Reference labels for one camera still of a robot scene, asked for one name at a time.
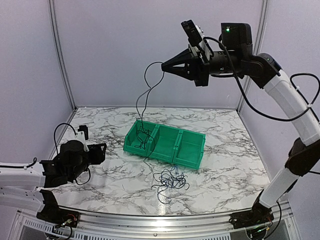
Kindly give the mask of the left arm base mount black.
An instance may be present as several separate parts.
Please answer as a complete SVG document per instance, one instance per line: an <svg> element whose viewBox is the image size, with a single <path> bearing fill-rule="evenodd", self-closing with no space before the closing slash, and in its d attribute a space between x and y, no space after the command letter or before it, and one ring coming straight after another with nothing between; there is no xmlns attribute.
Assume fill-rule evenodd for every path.
<svg viewBox="0 0 320 240"><path fill-rule="evenodd" d="M48 211L45 213L38 212L36 214L36 218L55 224L55 225L62 225L62 223L65 223L67 220L71 220L71 223L68 223L68 226L71 226L72 228L77 227L79 222L80 213L78 211L71 211L66 209L61 209L59 211Z"/></svg>

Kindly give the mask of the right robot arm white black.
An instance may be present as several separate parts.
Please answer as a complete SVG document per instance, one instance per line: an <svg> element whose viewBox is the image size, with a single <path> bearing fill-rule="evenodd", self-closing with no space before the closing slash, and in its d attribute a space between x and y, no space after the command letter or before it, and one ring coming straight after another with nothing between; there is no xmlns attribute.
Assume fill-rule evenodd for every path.
<svg viewBox="0 0 320 240"><path fill-rule="evenodd" d="M219 50L209 45L209 36L192 20L181 26L188 37L188 48L161 65L165 73L193 81L206 87L209 78L245 76L263 89L285 113L285 122L295 127L299 137L293 143L288 159L269 186L261 192L248 212L252 224L263 220L272 206L288 192L300 177L307 174L320 159L320 121L298 88L275 59L266 53L255 55L251 27L247 23L221 24L221 35L216 39Z"/></svg>

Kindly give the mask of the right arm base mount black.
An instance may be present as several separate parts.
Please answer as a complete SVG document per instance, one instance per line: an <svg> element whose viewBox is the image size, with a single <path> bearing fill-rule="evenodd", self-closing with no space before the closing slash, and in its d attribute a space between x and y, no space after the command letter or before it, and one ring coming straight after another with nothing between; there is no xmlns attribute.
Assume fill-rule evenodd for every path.
<svg viewBox="0 0 320 240"><path fill-rule="evenodd" d="M240 229L271 223L273 220L274 215L271 210L264 212L259 209L251 209L232 213L229 218L229 223L233 225L234 229Z"/></svg>

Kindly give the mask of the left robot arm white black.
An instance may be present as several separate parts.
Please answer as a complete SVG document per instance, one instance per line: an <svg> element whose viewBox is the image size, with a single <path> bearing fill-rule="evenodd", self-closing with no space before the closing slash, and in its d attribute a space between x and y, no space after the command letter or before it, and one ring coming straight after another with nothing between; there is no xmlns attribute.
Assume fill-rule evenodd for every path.
<svg viewBox="0 0 320 240"><path fill-rule="evenodd" d="M43 212L51 222L60 222L63 211L50 190L74 183L91 165L100 165L105 160L106 149L106 143L85 145L79 140L70 140L61 145L52 160L34 160L29 165L2 164L0 204Z"/></svg>

